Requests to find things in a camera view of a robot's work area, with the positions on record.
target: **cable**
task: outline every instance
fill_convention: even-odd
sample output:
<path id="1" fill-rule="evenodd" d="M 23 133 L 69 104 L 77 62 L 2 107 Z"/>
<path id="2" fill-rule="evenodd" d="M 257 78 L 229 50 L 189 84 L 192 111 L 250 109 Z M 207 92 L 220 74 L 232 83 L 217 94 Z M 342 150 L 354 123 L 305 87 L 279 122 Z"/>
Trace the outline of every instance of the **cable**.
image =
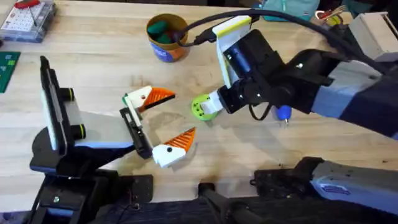
<path id="1" fill-rule="evenodd" d="M 255 119 L 256 121 L 262 121 L 264 120 L 267 115 L 269 114 L 270 110 L 272 108 L 272 105 L 268 103 L 266 110 L 263 112 L 262 116 L 260 118 L 258 118 L 256 116 L 256 114 L 253 111 L 253 105 L 249 105 L 249 111 L 250 111 L 250 115 L 253 117 L 253 119 Z"/>
<path id="2" fill-rule="evenodd" d="M 328 30 L 326 30 L 326 29 L 324 29 L 324 28 L 322 28 L 322 27 L 320 27 L 318 25 L 312 24 L 309 21 L 305 21 L 305 20 L 300 19 L 298 17 L 285 14 L 283 12 L 276 12 L 276 11 L 269 11 L 269 10 L 260 10 L 260 9 L 249 9 L 249 10 L 238 10 L 238 11 L 232 11 L 232 12 L 224 12 L 224 13 L 216 14 L 216 15 L 213 15 L 213 16 L 208 16 L 208 17 L 206 17 L 204 19 L 201 19 L 199 21 L 196 21 L 196 22 L 188 25 L 186 28 L 184 28 L 184 29 L 180 30 L 179 32 L 177 32 L 175 34 L 175 40 L 177 41 L 178 45 L 182 46 L 182 47 L 191 47 L 193 45 L 197 45 L 197 44 L 195 44 L 195 41 L 193 43 L 182 44 L 180 39 L 186 32 L 188 32 L 190 29 L 192 29 L 194 27 L 197 27 L 199 25 L 205 24 L 207 22 L 215 21 L 217 19 L 224 19 L 224 18 L 234 17 L 234 16 L 274 16 L 274 17 L 279 17 L 279 18 L 286 19 L 286 20 L 288 20 L 290 22 L 294 22 L 294 23 L 300 24 L 301 26 L 307 27 L 307 28 L 309 28 L 311 30 L 314 30 L 314 31 L 322 34 L 328 40 L 331 40 L 334 43 L 338 44 L 340 47 L 346 49 L 349 53 L 354 55 L 357 60 L 368 64 L 370 67 L 374 68 L 375 70 L 377 70 L 381 74 L 384 74 L 384 75 L 387 74 L 387 68 L 386 67 L 384 67 L 381 64 L 375 62 L 373 59 L 369 58 L 368 56 L 366 56 L 362 52 L 356 50 L 348 42 L 346 42 L 345 40 L 341 39 L 336 34 L 334 34 L 332 32 L 329 32 Z"/>

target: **cylindrical container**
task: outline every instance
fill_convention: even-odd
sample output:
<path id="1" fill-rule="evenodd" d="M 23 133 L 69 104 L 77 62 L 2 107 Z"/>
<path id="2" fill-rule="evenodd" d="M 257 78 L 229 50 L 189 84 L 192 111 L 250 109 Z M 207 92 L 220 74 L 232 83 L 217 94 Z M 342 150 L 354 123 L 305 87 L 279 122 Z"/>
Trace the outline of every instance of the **cylindrical container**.
<path id="1" fill-rule="evenodd" d="M 185 22 L 185 20 L 182 19 L 180 16 L 176 16 L 173 14 L 161 14 L 153 17 L 148 22 L 147 30 L 149 26 L 159 21 L 165 21 L 167 23 L 168 25 L 167 32 L 175 32 L 178 30 L 182 30 L 183 28 L 186 28 L 186 26 L 188 26 L 187 22 Z M 172 44 L 162 44 L 154 40 L 148 34 L 148 31 L 147 35 L 156 56 L 159 59 L 161 59 L 163 62 L 174 62 L 183 57 L 188 52 L 187 51 L 188 49 L 180 47 L 178 43 L 174 42 Z M 188 39 L 188 33 L 184 34 L 184 36 L 181 38 L 181 43 L 184 44 L 187 41 L 187 39 Z"/>

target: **wooden table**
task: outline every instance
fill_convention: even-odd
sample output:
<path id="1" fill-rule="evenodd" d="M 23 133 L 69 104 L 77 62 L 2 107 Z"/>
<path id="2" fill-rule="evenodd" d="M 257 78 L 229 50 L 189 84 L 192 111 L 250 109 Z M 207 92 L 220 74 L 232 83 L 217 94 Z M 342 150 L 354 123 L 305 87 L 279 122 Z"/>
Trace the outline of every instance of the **wooden table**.
<path id="1" fill-rule="evenodd" d="M 11 5 L 6 3 L 0 3 L 1 14 Z M 194 118 L 191 100 L 223 84 L 215 45 L 193 47 L 183 60 L 163 63 L 149 45 L 146 22 L 168 12 L 191 23 L 231 8 L 74 1 L 57 5 L 55 22 L 42 44 L 6 42 L 1 49 L 22 52 L 7 92 L 0 95 L 2 212 L 30 209 L 44 177 L 29 169 L 32 141 L 45 126 L 40 55 L 50 60 L 61 86 L 74 88 L 83 111 L 119 116 L 123 94 L 146 85 L 177 93 L 176 99 L 146 111 L 144 121 L 157 135 L 154 144 L 196 126 L 188 157 L 169 169 L 161 169 L 153 160 L 143 161 L 136 153 L 106 165 L 122 175 L 154 175 L 154 202 L 191 200 L 205 179 L 217 181 L 219 192 L 226 196 L 254 195 L 249 185 L 253 171 L 293 167 L 303 156 L 398 170 L 398 143 L 316 114 L 294 111 L 287 129 L 271 117 L 254 121 L 247 108 L 234 115 L 222 112 L 209 123 Z M 260 20 L 254 27 L 285 61 L 303 49 L 328 49 L 322 37 L 295 24 Z M 204 28 L 193 30 L 190 40 Z"/>

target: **black plastic part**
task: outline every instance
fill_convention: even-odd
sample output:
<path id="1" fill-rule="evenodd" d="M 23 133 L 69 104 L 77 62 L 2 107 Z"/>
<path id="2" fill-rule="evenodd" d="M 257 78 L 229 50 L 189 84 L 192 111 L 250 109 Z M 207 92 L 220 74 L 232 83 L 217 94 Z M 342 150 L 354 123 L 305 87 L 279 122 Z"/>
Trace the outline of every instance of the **black plastic part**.
<path id="1" fill-rule="evenodd" d="M 74 140 L 80 140 L 86 138 L 86 128 L 84 124 L 70 126 L 72 136 Z"/>
<path id="2" fill-rule="evenodd" d="M 52 150 L 47 128 L 44 128 L 33 141 L 30 169 L 65 177 L 83 177 L 133 150 L 134 146 L 120 149 L 78 146 L 71 148 L 66 155 L 60 155 Z"/>
<path id="3" fill-rule="evenodd" d="M 198 185 L 198 195 L 199 195 L 199 197 L 202 195 L 202 193 L 205 190 L 213 190 L 213 191 L 215 191 L 216 190 L 216 185 L 213 184 L 213 183 L 200 183 Z"/>
<path id="4" fill-rule="evenodd" d="M 243 99 L 239 97 L 241 95 L 239 91 L 239 81 L 235 82 L 233 87 L 230 89 L 226 86 L 219 88 L 217 93 L 223 108 L 229 114 L 235 113 L 246 105 Z"/>
<path id="5" fill-rule="evenodd" d="M 60 88 L 59 94 L 64 102 L 75 101 L 75 92 L 72 88 Z"/>
<path id="6" fill-rule="evenodd" d="M 238 224 L 280 224 L 273 218 L 264 219 L 250 211 L 248 205 L 241 200 L 226 198 L 214 190 L 212 183 L 200 183 L 198 193 L 200 198 L 209 201 L 212 209 L 220 215 L 223 223 Z"/>
<path id="7" fill-rule="evenodd" d="M 339 54 L 310 49 L 285 64 L 256 29 L 223 53 L 239 77 L 230 89 L 218 90 L 228 113 L 263 102 L 310 113 L 319 88 L 333 83 L 329 74 L 346 60 Z"/>
<path id="8" fill-rule="evenodd" d="M 143 185 L 136 187 L 136 182 Z M 31 211 L 28 224 L 45 223 L 88 223 L 95 219 L 100 207 L 115 203 L 126 192 L 131 202 L 150 202 L 152 200 L 153 176 L 144 175 L 119 177 L 113 170 L 97 170 L 84 179 L 69 179 L 46 175 L 39 192 L 38 205 Z"/>
<path id="9" fill-rule="evenodd" d="M 49 61 L 40 56 L 40 77 L 42 88 L 47 100 L 47 107 L 50 114 L 50 122 L 55 135 L 54 141 L 57 143 L 55 149 L 60 155 L 67 153 L 68 149 L 75 145 L 63 99 L 60 95 L 60 87 L 55 70 L 50 68 Z"/>
<path id="10" fill-rule="evenodd" d="M 256 170 L 250 184 L 256 187 L 260 197 L 319 197 L 310 181 L 322 162 L 322 158 L 304 157 L 294 169 Z"/>
<path id="11" fill-rule="evenodd" d="M 134 118 L 132 117 L 129 108 L 123 108 L 119 112 L 127 125 L 137 153 L 143 159 L 149 159 L 152 157 L 152 147 L 142 129 L 138 128 L 137 124 L 134 122 Z"/>
<path id="12" fill-rule="evenodd" d="M 145 106 L 145 110 L 151 109 L 151 108 L 153 108 L 154 106 L 160 105 L 160 104 L 162 104 L 162 103 L 164 103 L 164 102 L 166 102 L 166 101 L 169 101 L 169 100 L 171 100 L 171 99 L 174 99 L 174 98 L 175 98 L 175 95 L 171 95 L 171 96 L 165 97 L 165 98 L 163 98 L 163 99 L 161 99 L 161 100 L 156 101 L 155 103 L 151 103 L 151 104 L 149 104 L 149 105 L 146 105 L 146 106 Z"/>

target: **green board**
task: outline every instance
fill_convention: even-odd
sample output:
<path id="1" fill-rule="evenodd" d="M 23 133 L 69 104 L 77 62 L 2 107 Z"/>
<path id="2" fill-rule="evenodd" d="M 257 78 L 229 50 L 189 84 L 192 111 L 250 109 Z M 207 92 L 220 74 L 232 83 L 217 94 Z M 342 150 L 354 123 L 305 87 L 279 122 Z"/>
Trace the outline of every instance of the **green board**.
<path id="1" fill-rule="evenodd" d="M 0 93 L 6 91 L 20 54 L 20 52 L 0 52 Z"/>

